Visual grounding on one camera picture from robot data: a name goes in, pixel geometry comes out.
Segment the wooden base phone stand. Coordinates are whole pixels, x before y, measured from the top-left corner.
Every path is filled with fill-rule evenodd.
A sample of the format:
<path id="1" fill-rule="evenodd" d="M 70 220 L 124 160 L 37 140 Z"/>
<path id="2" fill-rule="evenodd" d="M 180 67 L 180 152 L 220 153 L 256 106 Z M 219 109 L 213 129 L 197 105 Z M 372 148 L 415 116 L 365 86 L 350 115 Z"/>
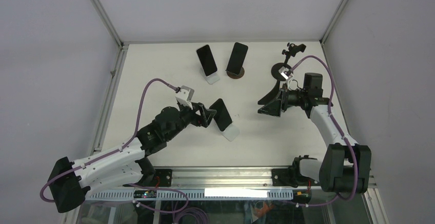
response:
<path id="1" fill-rule="evenodd" d="M 243 67 L 241 67 L 240 72 L 238 74 L 232 73 L 230 71 L 226 71 L 226 74 L 228 77 L 230 77 L 232 79 L 240 79 L 244 76 L 245 70 Z"/>

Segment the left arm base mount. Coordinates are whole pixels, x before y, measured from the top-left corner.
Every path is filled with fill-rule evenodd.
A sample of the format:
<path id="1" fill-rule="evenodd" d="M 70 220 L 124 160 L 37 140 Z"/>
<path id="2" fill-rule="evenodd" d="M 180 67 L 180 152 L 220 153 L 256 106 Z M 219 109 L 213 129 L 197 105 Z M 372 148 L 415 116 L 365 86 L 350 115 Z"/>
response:
<path id="1" fill-rule="evenodd" d="M 141 178 L 134 185 L 141 187 L 170 187 L 172 185 L 172 169 L 156 169 L 153 175 Z"/>

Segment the black phone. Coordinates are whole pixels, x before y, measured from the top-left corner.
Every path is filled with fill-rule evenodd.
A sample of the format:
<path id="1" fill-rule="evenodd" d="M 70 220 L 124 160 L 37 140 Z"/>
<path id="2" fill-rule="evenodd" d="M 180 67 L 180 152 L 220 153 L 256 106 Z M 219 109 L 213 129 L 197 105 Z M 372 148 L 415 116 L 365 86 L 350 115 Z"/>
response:
<path id="1" fill-rule="evenodd" d="M 197 56 L 205 76 L 214 74 L 218 69 L 209 45 L 204 45 L 196 50 Z"/>
<path id="2" fill-rule="evenodd" d="M 248 46 L 241 43 L 234 43 L 233 49 L 229 58 L 226 71 L 238 74 L 243 67 L 244 60 L 248 52 Z"/>
<path id="3" fill-rule="evenodd" d="M 231 124 L 231 115 L 223 101 L 223 99 L 217 99 L 210 107 L 211 110 L 216 110 L 216 114 L 213 119 L 216 122 L 219 130 L 221 132 L 225 131 Z"/>

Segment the aluminium frame rail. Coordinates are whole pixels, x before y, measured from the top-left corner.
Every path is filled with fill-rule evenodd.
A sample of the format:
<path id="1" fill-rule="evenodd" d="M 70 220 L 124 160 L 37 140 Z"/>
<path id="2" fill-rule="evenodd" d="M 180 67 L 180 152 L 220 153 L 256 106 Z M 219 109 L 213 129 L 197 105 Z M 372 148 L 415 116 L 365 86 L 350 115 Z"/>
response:
<path id="1" fill-rule="evenodd" d="M 271 167 L 157 167 L 156 169 L 172 169 L 172 188 L 266 188 L 272 185 L 271 170 L 287 168 L 287 166 Z M 141 178 L 154 173 L 143 173 L 140 167 L 121 166 L 99 173 L 87 167 L 74 172 L 81 187 L 90 186 L 91 192 L 97 193 L 106 189 L 127 186 L 138 182 Z"/>

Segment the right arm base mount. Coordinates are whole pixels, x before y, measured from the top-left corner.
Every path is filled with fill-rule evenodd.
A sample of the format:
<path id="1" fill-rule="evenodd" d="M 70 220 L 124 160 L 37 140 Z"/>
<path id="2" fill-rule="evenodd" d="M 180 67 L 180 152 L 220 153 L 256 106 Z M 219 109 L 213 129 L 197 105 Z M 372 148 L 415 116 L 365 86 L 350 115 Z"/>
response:
<path id="1" fill-rule="evenodd" d="M 274 168 L 271 170 L 272 185 L 274 187 L 303 187 L 303 186 L 319 186 L 320 182 L 299 173 L 296 173 L 292 168 Z"/>

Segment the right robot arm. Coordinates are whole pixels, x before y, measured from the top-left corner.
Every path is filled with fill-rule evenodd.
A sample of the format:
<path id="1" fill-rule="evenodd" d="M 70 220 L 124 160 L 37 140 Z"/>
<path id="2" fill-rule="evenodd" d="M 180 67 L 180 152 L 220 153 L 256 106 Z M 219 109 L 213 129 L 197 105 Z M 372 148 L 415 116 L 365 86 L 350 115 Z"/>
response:
<path id="1" fill-rule="evenodd" d="M 274 186 L 298 187 L 317 181 L 325 192 L 340 195 L 365 193 L 369 185 L 371 150 L 344 133 L 333 114 L 330 99 L 323 97 L 323 76 L 306 73 L 302 88 L 289 90 L 277 82 L 258 101 L 259 114 L 279 117 L 289 108 L 300 107 L 317 127 L 327 151 L 323 160 L 308 155 L 296 157 L 287 169 L 274 169 Z"/>

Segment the black tall clamp stand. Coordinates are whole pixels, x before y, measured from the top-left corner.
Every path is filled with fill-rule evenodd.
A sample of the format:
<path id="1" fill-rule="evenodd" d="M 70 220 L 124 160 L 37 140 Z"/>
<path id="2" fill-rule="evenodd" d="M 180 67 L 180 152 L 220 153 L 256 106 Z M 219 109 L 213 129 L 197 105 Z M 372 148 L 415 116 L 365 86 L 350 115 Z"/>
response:
<path id="1" fill-rule="evenodd" d="M 296 54 L 299 52 L 304 52 L 305 49 L 306 49 L 305 44 L 296 45 L 294 43 L 287 43 L 287 49 L 284 49 L 282 51 L 282 55 L 285 56 L 285 60 L 281 63 L 276 63 L 271 67 L 272 77 L 277 81 L 283 82 L 285 79 L 284 79 L 284 77 L 281 76 L 281 74 L 279 73 L 279 70 L 282 67 L 290 69 L 291 67 L 288 64 L 290 58 L 295 57 Z"/>

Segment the white folding phone stand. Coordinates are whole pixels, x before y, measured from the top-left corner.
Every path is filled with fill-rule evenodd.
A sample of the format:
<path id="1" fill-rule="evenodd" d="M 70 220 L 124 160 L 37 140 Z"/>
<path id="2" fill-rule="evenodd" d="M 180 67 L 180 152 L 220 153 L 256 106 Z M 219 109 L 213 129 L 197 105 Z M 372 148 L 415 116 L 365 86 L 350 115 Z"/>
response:
<path id="1" fill-rule="evenodd" d="M 214 83 L 218 82 L 220 80 L 220 76 L 217 72 L 210 74 L 209 76 L 205 77 L 205 80 L 208 84 L 213 85 Z"/>

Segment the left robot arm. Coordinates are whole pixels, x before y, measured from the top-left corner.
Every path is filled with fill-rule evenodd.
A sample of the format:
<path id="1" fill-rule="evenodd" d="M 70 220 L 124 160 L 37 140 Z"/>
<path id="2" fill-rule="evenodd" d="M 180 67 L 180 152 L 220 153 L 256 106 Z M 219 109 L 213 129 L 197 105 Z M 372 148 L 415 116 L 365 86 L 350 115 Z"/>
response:
<path id="1" fill-rule="evenodd" d="M 217 111 L 202 103 L 165 107 L 154 120 L 118 147 L 70 161 L 58 159 L 48 187 L 59 213 L 80 206 L 87 197 L 113 187 L 153 183 L 155 169 L 148 156 L 162 150 L 189 125 L 208 127 Z"/>

